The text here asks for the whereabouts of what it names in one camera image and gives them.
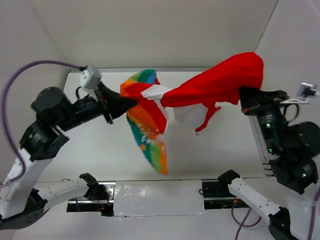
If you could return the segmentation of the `rainbow red white jacket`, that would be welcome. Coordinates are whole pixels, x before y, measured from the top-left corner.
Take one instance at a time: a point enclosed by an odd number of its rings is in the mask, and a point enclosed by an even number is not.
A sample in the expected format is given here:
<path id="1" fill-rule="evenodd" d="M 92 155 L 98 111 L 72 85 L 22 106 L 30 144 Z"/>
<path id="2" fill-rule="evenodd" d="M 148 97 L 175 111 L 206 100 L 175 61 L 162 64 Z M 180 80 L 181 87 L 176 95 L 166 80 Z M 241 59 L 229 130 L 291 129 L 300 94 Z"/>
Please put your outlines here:
<path id="1" fill-rule="evenodd" d="M 151 166 L 158 173 L 167 175 L 167 149 L 160 138 L 169 124 L 166 109 L 172 108 L 176 121 L 198 133 L 220 110 L 216 103 L 237 105 L 239 88 L 260 89 L 263 76 L 263 59 L 254 52 L 244 52 L 227 58 L 176 88 L 162 85 L 156 70 L 145 69 L 120 85 L 120 96 L 137 101 L 137 105 L 126 111 L 135 142 Z"/>

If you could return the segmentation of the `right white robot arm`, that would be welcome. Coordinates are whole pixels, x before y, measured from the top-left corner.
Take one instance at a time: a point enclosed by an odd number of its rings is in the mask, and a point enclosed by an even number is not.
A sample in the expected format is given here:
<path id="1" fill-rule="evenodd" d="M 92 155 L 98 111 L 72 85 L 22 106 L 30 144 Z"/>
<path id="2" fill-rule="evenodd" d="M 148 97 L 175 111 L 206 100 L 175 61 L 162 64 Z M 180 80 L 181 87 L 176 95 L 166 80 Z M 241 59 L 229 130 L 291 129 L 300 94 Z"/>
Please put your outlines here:
<path id="1" fill-rule="evenodd" d="M 285 187 L 287 206 L 271 202 L 233 170 L 219 176 L 218 190 L 245 202 L 267 223 L 276 240 L 320 237 L 320 177 L 314 161 L 320 153 L 320 128 L 310 121 L 290 125 L 285 117 L 289 106 L 308 104 L 319 94 L 312 83 L 303 83 L 294 98 L 282 90 L 239 89 L 242 112 L 257 118 L 267 150 L 275 155 L 269 165 Z"/>

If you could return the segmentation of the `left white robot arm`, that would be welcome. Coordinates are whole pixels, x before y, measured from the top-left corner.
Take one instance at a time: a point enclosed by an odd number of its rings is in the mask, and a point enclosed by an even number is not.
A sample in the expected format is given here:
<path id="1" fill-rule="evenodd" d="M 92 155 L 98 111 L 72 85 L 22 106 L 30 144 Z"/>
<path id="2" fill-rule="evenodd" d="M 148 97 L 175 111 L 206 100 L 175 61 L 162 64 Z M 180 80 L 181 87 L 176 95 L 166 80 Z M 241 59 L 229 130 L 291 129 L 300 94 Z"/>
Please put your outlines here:
<path id="1" fill-rule="evenodd" d="M 19 157 L 9 172 L 16 181 L 0 192 L 0 228 L 26 228 L 53 206 L 77 197 L 88 200 L 108 198 L 105 186 L 89 173 L 48 188 L 36 189 L 35 184 L 68 142 L 66 131 L 99 116 L 112 124 L 114 119 L 136 105 L 137 101 L 121 96 L 103 83 L 98 84 L 93 96 L 85 96 L 76 102 L 70 102 L 58 87 L 42 90 L 31 104 L 36 120 L 24 132 L 19 142 Z"/>

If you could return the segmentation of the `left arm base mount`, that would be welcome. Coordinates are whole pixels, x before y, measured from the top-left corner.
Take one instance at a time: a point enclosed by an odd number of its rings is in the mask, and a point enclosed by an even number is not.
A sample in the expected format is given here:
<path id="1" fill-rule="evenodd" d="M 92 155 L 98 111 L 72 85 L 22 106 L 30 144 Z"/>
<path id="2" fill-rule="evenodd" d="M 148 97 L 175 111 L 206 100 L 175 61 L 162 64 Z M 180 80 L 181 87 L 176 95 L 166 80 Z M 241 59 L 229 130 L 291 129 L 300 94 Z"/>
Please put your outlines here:
<path id="1" fill-rule="evenodd" d="M 72 198 L 67 202 L 67 213 L 97 213 L 103 217 L 113 217 L 115 181 L 99 182 L 98 190 L 90 195 Z"/>

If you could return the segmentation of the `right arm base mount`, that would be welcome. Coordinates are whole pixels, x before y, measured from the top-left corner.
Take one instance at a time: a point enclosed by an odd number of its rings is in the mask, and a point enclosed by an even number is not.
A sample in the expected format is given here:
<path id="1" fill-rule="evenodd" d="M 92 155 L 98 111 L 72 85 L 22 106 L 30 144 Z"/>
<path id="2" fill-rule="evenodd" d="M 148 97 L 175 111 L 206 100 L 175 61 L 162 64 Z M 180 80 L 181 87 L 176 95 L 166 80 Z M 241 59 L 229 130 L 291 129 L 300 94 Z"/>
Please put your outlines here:
<path id="1" fill-rule="evenodd" d="M 231 209 L 234 205 L 236 208 L 248 208 L 246 203 L 225 190 L 219 181 L 204 180 L 201 184 L 198 193 L 203 197 L 205 210 Z"/>

